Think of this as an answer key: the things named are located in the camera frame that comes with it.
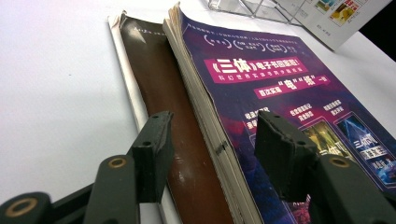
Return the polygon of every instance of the purple magazine cover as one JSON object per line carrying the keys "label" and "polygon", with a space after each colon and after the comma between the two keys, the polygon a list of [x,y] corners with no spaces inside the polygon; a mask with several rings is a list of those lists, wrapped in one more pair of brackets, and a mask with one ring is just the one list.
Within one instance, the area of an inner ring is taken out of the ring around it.
{"label": "purple magazine cover", "polygon": [[254,156],[259,110],[298,127],[318,145],[318,155],[350,158],[381,190],[396,194],[395,139],[299,37],[181,18],[186,48],[266,224],[310,221],[308,203],[281,202]]}

